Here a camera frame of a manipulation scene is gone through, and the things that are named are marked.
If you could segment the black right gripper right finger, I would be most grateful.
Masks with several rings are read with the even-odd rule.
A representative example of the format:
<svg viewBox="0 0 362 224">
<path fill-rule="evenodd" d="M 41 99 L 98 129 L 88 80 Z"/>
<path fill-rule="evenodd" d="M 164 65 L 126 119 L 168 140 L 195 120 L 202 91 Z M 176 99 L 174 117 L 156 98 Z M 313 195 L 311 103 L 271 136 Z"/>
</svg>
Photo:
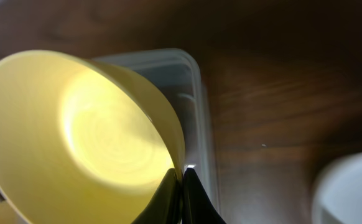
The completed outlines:
<svg viewBox="0 0 362 224">
<path fill-rule="evenodd" d="M 183 178 L 183 224 L 226 224 L 210 202 L 194 169 Z"/>
</svg>

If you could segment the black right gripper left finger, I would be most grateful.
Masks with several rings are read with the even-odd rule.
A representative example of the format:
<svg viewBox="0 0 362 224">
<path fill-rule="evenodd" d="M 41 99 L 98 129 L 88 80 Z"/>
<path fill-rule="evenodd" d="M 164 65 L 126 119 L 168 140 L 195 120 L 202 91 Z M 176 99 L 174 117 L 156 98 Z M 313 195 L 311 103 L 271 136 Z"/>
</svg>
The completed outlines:
<svg viewBox="0 0 362 224">
<path fill-rule="evenodd" d="M 132 224 L 178 224 L 181 211 L 181 186 L 172 168 L 166 172 L 151 201 Z"/>
</svg>

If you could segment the white bowl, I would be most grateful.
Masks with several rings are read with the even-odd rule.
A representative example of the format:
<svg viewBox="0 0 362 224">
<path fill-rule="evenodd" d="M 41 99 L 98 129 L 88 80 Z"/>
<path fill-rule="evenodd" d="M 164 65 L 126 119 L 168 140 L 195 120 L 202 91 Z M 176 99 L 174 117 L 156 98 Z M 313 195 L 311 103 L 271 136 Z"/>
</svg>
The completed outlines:
<svg viewBox="0 0 362 224">
<path fill-rule="evenodd" d="M 321 171 L 311 219 L 315 224 L 362 223 L 362 152 L 337 159 Z"/>
</svg>

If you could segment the yellow bowl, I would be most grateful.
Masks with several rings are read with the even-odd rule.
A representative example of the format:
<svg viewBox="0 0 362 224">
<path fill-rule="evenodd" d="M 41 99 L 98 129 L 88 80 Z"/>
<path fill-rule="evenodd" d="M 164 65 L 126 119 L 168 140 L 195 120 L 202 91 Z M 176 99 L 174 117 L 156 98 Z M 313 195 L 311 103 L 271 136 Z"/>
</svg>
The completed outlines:
<svg viewBox="0 0 362 224">
<path fill-rule="evenodd" d="M 185 141 L 164 94 L 117 65 L 48 50 L 0 60 L 0 193 L 28 223 L 132 223 Z"/>
</svg>

